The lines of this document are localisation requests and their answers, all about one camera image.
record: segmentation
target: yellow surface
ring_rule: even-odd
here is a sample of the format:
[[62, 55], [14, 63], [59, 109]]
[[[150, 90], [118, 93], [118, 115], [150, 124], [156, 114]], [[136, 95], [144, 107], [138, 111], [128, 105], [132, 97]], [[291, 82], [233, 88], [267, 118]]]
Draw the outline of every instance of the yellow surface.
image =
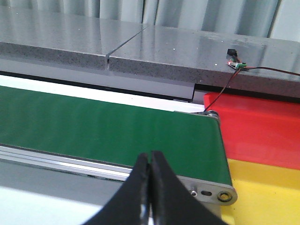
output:
[[300, 225], [300, 170], [229, 159], [238, 200], [221, 207], [231, 225]]

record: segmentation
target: green conveyor belt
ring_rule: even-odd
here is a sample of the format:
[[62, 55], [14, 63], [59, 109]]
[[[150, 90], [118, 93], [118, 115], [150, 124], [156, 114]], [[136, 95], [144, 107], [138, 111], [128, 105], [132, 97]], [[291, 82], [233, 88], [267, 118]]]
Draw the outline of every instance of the green conveyor belt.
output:
[[0, 86], [0, 143], [129, 166], [160, 150], [178, 175], [232, 184], [207, 116]]

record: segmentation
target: granite slab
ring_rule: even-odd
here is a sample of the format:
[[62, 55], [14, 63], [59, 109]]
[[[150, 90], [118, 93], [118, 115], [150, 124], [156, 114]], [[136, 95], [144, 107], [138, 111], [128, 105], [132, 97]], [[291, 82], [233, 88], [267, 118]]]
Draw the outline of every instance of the granite slab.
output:
[[[110, 55], [111, 71], [224, 86], [234, 69], [234, 48], [249, 66], [300, 72], [300, 43], [270, 38], [150, 26]], [[243, 71], [230, 88], [300, 98], [300, 77], [268, 70]]]
[[0, 6], [0, 55], [106, 69], [109, 54], [145, 27]]

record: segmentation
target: red container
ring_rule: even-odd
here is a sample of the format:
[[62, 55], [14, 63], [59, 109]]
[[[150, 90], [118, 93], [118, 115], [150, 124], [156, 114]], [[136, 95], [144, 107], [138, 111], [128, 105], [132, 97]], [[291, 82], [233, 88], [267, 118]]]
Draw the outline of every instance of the red container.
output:
[[[204, 96], [208, 106], [218, 93]], [[228, 158], [300, 170], [300, 104], [223, 94], [219, 113]]]

